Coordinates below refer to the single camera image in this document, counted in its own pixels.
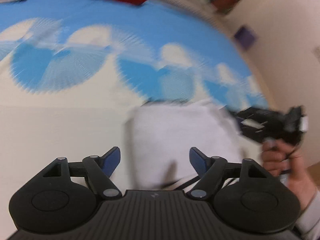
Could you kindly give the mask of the person's right hand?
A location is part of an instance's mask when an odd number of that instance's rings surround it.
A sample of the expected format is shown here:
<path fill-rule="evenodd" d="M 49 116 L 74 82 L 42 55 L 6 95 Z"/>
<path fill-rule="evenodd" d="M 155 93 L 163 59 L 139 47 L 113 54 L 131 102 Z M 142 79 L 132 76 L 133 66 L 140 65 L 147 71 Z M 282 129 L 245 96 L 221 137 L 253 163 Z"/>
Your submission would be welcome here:
<path fill-rule="evenodd" d="M 298 198 L 301 210 L 305 210 L 313 200 L 317 186 L 305 168 L 303 155 L 298 147 L 283 140 L 266 139 L 262 144 L 261 159 L 263 168 L 275 177 L 284 171 L 290 171 L 286 186 Z"/>

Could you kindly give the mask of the light grey sleeve forearm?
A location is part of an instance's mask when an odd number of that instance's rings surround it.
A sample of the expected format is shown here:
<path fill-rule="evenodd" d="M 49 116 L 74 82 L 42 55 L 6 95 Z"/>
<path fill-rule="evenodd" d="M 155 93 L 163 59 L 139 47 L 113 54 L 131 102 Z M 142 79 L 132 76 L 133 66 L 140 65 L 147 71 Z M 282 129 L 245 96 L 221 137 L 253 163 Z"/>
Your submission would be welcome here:
<path fill-rule="evenodd" d="M 317 240 L 320 237 L 320 196 L 316 192 L 308 207 L 300 215 L 296 227 L 301 238 L 306 240 Z"/>

